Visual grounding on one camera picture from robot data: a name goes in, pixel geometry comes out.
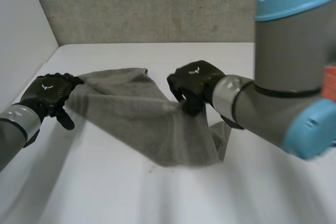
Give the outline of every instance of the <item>tabletop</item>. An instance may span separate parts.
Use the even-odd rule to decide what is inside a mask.
[[[253,77],[253,43],[87,44],[60,47],[36,76],[148,68],[166,77],[206,60]],[[0,173],[0,223],[335,223],[336,151],[302,161],[232,130],[225,159],[160,167],[78,115],[66,131],[46,118],[36,142]],[[220,120],[207,107],[209,124]]]

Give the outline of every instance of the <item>robotic hand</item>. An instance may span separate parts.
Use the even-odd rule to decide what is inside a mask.
[[[221,70],[200,60],[178,68],[175,73],[168,76],[167,81],[178,102],[183,103],[184,112],[196,116],[202,111],[205,103],[214,107],[214,89],[225,77]],[[221,117],[230,127],[243,129],[231,119],[223,115]]]
[[[0,113],[0,171],[21,150],[32,144],[43,119],[56,117],[67,130],[75,125],[63,106],[72,90],[84,82],[68,73],[37,77],[20,102]]]

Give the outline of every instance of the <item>cloth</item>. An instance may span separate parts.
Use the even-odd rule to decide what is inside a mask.
[[[205,109],[183,113],[148,77],[147,69],[106,70],[79,76],[67,106],[161,166],[204,166],[224,159],[231,128],[208,127]]]

